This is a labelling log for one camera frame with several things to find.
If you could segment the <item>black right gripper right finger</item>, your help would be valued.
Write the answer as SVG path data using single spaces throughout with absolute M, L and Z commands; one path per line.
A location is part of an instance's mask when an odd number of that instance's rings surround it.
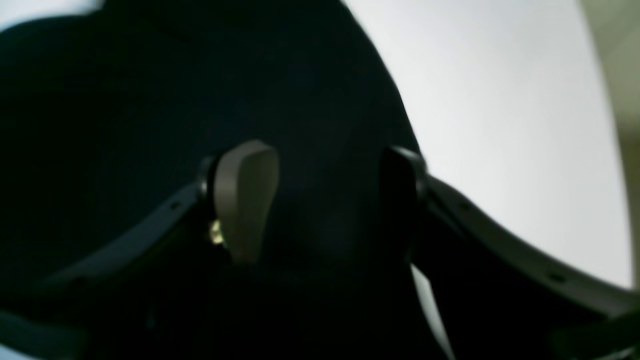
M 639 294 L 526 243 L 428 173 L 382 151 L 394 259 L 423 276 L 423 308 L 450 360 L 637 360 Z

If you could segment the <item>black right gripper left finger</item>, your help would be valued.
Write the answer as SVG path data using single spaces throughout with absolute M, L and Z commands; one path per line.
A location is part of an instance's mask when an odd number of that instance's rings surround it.
M 198 178 L 103 248 L 1 296 L 1 344 L 82 360 L 100 332 L 153 330 L 163 296 L 199 289 L 208 265 L 256 264 L 280 159 L 259 140 L 206 157 Z

